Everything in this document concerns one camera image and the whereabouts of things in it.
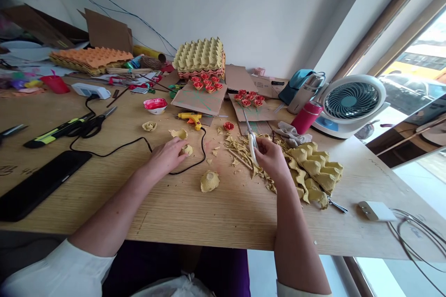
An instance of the black scissors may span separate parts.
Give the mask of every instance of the black scissors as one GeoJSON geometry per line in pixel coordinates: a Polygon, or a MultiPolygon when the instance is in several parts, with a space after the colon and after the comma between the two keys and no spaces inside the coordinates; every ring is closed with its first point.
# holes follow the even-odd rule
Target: black scissors
{"type": "Polygon", "coordinates": [[[91,138],[99,133],[102,129],[102,122],[110,116],[117,107],[107,109],[103,114],[91,118],[85,123],[79,124],[78,127],[66,134],[67,137],[91,138]]]}
{"type": "Polygon", "coordinates": [[[0,132],[0,146],[3,142],[3,138],[9,137],[19,131],[22,131],[24,128],[27,128],[27,127],[28,127],[27,125],[20,124],[20,125],[17,125],[15,127],[8,129],[8,130],[5,130],[3,132],[0,132]]]}

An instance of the fan grille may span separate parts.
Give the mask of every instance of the fan grille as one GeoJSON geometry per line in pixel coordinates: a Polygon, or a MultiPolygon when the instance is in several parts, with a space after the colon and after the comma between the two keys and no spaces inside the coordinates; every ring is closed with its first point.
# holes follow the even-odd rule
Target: fan grille
{"type": "Polygon", "coordinates": [[[354,119],[367,115],[379,102],[378,90],[370,84],[352,82],[336,87],[324,101],[325,112],[339,119],[354,119]]]}

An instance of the yellow glue gun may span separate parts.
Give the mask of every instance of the yellow glue gun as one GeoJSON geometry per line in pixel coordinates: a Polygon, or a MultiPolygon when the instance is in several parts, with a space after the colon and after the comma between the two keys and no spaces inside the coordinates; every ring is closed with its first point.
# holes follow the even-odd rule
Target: yellow glue gun
{"type": "Polygon", "coordinates": [[[199,119],[201,118],[201,114],[196,113],[179,113],[178,118],[181,119],[189,119],[192,120],[195,123],[195,130],[200,131],[201,130],[201,123],[199,119]]]}

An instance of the gray cloth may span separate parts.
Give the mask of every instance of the gray cloth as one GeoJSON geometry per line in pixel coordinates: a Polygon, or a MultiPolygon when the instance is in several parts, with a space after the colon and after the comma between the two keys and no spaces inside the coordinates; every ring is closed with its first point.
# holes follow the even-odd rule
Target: gray cloth
{"type": "Polygon", "coordinates": [[[274,132],[280,135],[280,137],[291,148],[296,148],[299,145],[310,142],[313,139],[313,136],[310,134],[298,135],[294,126],[283,121],[280,121],[278,126],[279,129],[274,130],[274,132]]]}

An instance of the red thermos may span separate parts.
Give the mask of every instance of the red thermos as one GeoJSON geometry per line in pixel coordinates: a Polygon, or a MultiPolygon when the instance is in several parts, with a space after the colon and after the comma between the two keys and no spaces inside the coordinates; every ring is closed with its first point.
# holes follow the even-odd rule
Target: red thermos
{"type": "Polygon", "coordinates": [[[321,112],[322,106],[320,103],[308,101],[303,106],[302,110],[299,111],[299,114],[297,114],[291,125],[296,128],[298,134],[303,135],[305,132],[307,132],[321,112]]]}

